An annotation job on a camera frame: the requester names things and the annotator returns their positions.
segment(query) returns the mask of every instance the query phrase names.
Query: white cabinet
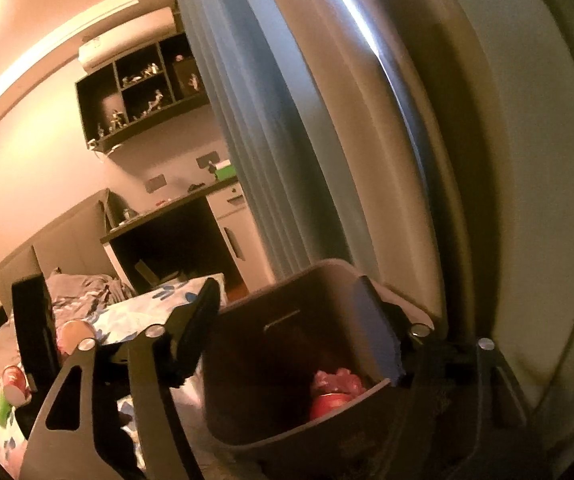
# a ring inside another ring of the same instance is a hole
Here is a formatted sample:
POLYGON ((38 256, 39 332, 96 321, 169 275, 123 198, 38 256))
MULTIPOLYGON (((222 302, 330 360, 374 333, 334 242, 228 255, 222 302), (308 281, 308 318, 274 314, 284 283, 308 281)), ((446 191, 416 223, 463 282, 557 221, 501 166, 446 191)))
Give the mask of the white cabinet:
POLYGON ((207 201, 248 290, 272 284, 273 272, 240 184, 207 195, 207 201))

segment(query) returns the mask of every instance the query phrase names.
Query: bed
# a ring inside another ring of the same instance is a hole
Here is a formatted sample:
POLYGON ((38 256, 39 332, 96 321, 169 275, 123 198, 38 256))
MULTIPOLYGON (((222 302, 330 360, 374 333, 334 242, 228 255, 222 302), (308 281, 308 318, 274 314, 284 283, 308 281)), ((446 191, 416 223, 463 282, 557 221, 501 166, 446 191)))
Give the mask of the bed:
MULTIPOLYGON (((56 328, 70 319, 85 319, 93 325, 96 338, 104 344, 126 340, 152 323, 165 322, 173 308, 191 303, 203 286, 207 276, 185 282, 176 279, 136 296, 121 283, 99 241, 116 225, 111 202, 109 190, 95 193, 50 222, 0 262, 0 300, 10 316, 9 322, 0 329, 0 376, 6 366, 20 362, 11 285, 21 278, 43 273, 52 299, 56 328)), ((221 286, 224 304, 224 278, 221 274, 212 277, 221 286)), ((197 459, 206 478, 239 478, 234 471, 239 465, 230 460, 217 460, 216 452, 207 444, 199 382, 199 376, 195 376, 173 391, 183 423, 191 427, 188 438, 193 434, 195 448, 199 450, 197 459)), ((119 410, 132 415, 130 402, 129 398, 122 399, 118 403, 119 410)), ((124 429, 134 439, 139 465, 144 468, 134 423, 124 429)), ((7 466, 9 453, 23 441, 12 411, 6 423, 0 424, 0 463, 3 466, 7 466)), ((253 467, 250 469, 245 465, 245 478, 255 473, 253 467)))

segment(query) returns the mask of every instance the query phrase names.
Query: bed headboard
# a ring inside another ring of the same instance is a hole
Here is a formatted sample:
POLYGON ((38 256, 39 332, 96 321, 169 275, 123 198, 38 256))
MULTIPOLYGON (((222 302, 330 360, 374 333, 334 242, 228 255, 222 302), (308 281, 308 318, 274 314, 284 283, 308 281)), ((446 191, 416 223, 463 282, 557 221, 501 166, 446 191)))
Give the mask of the bed headboard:
POLYGON ((11 313, 13 282, 41 272, 48 278, 60 267, 65 274, 109 274, 115 270, 100 238, 117 225, 103 189, 47 224, 0 262, 0 301, 11 313))

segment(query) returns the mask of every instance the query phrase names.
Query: black cubby shelf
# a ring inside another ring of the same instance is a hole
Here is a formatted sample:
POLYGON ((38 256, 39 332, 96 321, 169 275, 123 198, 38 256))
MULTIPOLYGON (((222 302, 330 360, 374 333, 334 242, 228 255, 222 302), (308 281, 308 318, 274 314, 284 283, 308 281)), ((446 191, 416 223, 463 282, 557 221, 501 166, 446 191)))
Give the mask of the black cubby shelf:
POLYGON ((117 144, 156 124, 209 104, 199 74, 198 92, 187 86, 186 81, 178 80, 181 75, 174 71, 177 56, 182 56, 183 59, 193 58, 184 33, 145 45, 115 59, 76 83, 84 142, 88 149, 91 149, 89 141, 94 139, 96 145, 93 149, 108 153, 117 144), (156 63, 160 69, 158 73, 123 86, 124 77, 140 75, 151 63, 156 63), (142 112, 148 109, 149 102, 155 99, 156 90, 163 94, 160 109, 141 117, 142 112), (114 110, 122 114, 126 124, 109 133, 114 110), (105 132, 102 137, 99 136, 99 127, 105 132))
POLYGON ((123 126, 121 129, 114 133, 102 137, 100 140, 98 140, 97 151, 107 153, 116 144, 125 142, 125 140, 130 139, 134 135, 138 135, 139 133, 148 130, 152 126, 156 126, 156 124, 160 124, 168 119, 171 119, 172 117, 185 114, 191 110, 205 106, 208 103, 209 98, 204 92, 191 97, 187 97, 186 99, 182 99, 180 101, 175 101, 170 105, 160 108, 160 110, 150 112, 149 115, 143 117, 142 119, 131 121, 129 124, 123 126))

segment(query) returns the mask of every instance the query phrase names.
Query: door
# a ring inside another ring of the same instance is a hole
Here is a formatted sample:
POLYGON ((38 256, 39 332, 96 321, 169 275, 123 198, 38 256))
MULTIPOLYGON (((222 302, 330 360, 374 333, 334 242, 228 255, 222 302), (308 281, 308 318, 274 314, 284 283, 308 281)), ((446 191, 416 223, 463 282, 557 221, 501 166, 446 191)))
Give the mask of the door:
POLYGON ((248 290, 270 285, 273 274, 249 208, 238 209, 217 222, 248 290))

